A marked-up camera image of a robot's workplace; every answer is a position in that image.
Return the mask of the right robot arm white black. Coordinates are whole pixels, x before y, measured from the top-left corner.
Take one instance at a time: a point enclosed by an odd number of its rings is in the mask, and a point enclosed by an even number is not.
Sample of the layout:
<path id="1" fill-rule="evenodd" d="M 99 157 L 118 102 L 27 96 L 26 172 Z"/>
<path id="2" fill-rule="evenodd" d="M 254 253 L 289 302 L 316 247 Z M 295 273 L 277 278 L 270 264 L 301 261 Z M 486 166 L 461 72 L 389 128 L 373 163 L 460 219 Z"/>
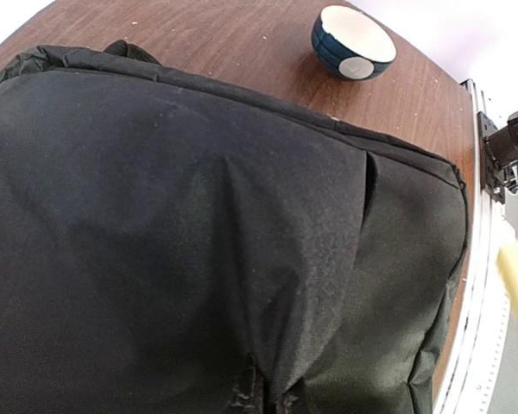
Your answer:
<path id="1" fill-rule="evenodd" d="M 518 111 L 513 113 L 507 125 L 487 140 L 487 151 L 500 169 L 518 161 Z"/>

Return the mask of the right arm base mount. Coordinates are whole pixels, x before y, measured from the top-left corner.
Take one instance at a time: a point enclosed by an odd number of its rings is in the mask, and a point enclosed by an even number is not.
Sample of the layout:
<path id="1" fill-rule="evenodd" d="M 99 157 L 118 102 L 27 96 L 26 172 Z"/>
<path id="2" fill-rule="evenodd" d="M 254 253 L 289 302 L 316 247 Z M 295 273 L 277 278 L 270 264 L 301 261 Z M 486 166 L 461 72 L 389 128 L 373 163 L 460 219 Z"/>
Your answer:
<path id="1" fill-rule="evenodd" d="M 489 147 L 489 138 L 497 132 L 497 127 L 482 111 L 477 112 L 477 128 L 482 189 L 486 190 L 493 201 L 505 205 L 507 192 L 511 195 L 518 194 L 518 161 L 507 166 L 497 165 Z"/>

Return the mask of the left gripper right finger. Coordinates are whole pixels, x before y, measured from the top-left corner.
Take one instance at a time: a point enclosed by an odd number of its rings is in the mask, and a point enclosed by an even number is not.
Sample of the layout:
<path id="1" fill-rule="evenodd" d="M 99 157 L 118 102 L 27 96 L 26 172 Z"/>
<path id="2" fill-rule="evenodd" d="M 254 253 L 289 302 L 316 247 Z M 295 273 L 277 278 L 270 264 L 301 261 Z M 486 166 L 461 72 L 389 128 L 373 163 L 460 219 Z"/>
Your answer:
<path id="1" fill-rule="evenodd" d="M 302 411 L 302 391 L 298 386 L 285 392 L 274 403 L 273 413 L 275 414 L 297 414 Z"/>

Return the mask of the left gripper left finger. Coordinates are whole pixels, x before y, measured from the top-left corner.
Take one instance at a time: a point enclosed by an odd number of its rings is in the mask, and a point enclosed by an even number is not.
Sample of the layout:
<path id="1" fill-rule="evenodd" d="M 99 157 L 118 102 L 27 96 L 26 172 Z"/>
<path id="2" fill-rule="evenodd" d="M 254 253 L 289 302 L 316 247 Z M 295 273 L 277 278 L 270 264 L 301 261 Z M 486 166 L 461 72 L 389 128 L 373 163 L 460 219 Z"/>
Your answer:
<path id="1" fill-rule="evenodd" d="M 252 354 L 246 356 L 244 370 L 238 375 L 232 387 L 231 397 L 224 408 L 224 413 L 263 413 L 263 376 Z"/>

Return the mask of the black student backpack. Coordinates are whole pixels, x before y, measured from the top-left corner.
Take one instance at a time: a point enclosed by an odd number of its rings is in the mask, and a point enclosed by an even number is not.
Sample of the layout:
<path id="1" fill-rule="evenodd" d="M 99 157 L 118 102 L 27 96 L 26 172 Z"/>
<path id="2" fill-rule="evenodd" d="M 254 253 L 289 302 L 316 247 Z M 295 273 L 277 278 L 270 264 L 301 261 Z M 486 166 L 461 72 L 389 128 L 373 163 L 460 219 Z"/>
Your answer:
<path id="1" fill-rule="evenodd" d="M 0 72 L 0 413 L 429 413 L 468 238 L 448 160 L 155 62 Z"/>

